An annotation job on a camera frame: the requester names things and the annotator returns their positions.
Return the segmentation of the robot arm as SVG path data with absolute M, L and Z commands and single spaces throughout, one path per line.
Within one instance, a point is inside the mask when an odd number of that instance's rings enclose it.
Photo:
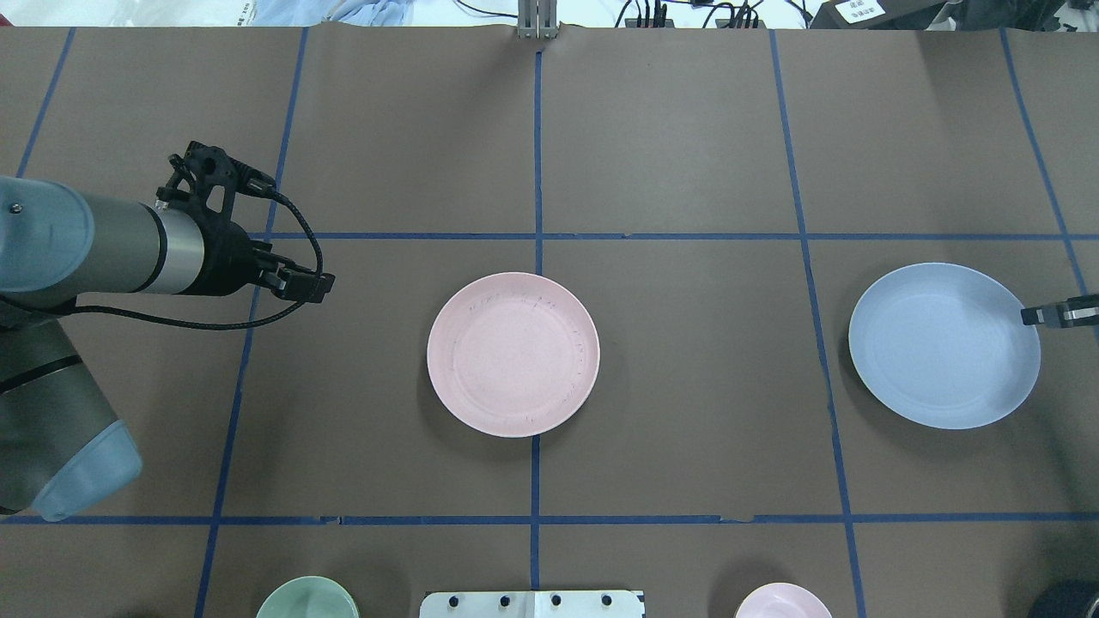
M 135 481 L 143 461 L 85 360 L 60 324 L 75 314 L 113 314 L 197 331 L 236 331 L 270 318 L 204 324 L 84 306 L 84 294 L 227 296 L 264 287 L 295 312 L 321 302 L 335 277 L 279 257 L 232 219 L 238 195 L 300 211 L 270 177 L 213 179 L 182 173 L 153 205 L 82 194 L 55 181 L 3 177 L 3 517 L 38 514 L 48 523 L 82 512 Z

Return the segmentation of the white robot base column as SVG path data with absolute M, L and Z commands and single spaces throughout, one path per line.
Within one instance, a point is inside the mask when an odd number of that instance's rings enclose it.
M 420 617 L 645 617 L 642 591 L 437 591 Z

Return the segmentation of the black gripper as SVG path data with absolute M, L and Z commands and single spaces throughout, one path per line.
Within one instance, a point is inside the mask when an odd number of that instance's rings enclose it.
M 254 241 L 243 227 L 223 219 L 208 219 L 203 231 L 200 296 L 230 296 L 246 285 L 264 285 L 271 273 L 271 293 L 287 302 L 321 304 L 335 276 L 308 269 L 279 269 L 271 244 Z

